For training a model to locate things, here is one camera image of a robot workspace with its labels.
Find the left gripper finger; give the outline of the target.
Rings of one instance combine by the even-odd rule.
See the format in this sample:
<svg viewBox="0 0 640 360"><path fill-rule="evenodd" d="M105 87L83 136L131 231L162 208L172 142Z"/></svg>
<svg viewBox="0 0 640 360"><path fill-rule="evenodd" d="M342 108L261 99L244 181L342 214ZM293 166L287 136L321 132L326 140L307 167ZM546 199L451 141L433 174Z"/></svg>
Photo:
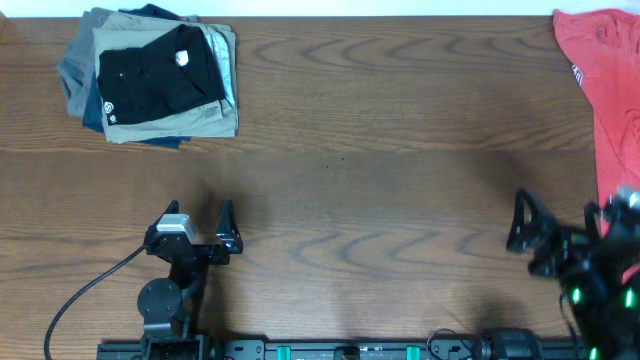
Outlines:
<svg viewBox="0 0 640 360"><path fill-rule="evenodd" d="M167 208L163 211L163 213L157 218L157 220L149 226L151 231L157 230L157 225L161 221L164 215L168 214L177 214L179 212L179 202L177 200L172 200Z"/></svg>
<svg viewBox="0 0 640 360"><path fill-rule="evenodd" d="M230 198L224 201L216 236L229 254L243 253L243 239L235 219L233 202Z"/></svg>

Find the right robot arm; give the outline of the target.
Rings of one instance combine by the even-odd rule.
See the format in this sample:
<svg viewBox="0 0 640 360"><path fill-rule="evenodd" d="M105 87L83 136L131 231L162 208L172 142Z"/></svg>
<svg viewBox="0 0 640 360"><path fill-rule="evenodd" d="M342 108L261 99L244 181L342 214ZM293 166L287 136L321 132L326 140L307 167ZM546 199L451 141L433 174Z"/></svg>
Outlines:
<svg viewBox="0 0 640 360"><path fill-rule="evenodd" d="M639 357L639 192L621 187L604 206L584 207L582 228L561 223L534 193L515 194L506 243L533 252L532 276L554 279L575 319L586 359Z"/></svg>

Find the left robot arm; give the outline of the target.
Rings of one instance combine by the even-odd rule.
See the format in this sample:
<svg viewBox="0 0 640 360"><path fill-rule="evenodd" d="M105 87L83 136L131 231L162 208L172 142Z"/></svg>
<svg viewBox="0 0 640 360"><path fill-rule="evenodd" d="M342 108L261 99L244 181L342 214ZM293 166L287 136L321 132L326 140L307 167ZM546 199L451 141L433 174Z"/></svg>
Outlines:
<svg viewBox="0 0 640 360"><path fill-rule="evenodd" d="M211 337L197 332L209 268L224 266L243 252L243 240L231 199L224 201L216 244L195 244L189 215L172 201L145 233L143 249L170 265L169 274L148 282L137 299L143 317L144 359L217 359L222 356Z"/></svg>

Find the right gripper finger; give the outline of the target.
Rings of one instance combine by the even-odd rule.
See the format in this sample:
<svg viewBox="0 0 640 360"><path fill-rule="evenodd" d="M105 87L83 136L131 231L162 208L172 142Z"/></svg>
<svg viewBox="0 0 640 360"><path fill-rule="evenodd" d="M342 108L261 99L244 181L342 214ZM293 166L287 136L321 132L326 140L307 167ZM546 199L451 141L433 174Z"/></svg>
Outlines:
<svg viewBox="0 0 640 360"><path fill-rule="evenodd" d="M506 243L513 253L524 253L550 240L560 225L544 203L532 192L521 188L516 192L514 215Z"/></svg>
<svg viewBox="0 0 640 360"><path fill-rule="evenodd" d="M584 207L584 220L587 235L591 240L602 240L601 220L604 210L594 202L589 202Z"/></svg>

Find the black t-shirt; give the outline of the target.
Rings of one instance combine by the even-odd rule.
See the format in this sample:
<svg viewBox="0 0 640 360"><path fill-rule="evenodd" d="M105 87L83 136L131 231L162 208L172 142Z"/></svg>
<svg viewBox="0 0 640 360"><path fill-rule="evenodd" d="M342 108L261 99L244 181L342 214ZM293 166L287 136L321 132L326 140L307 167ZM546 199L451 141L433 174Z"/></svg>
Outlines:
<svg viewBox="0 0 640 360"><path fill-rule="evenodd" d="M205 35L189 25L143 47L103 51L97 85L110 126L154 121L225 98Z"/></svg>

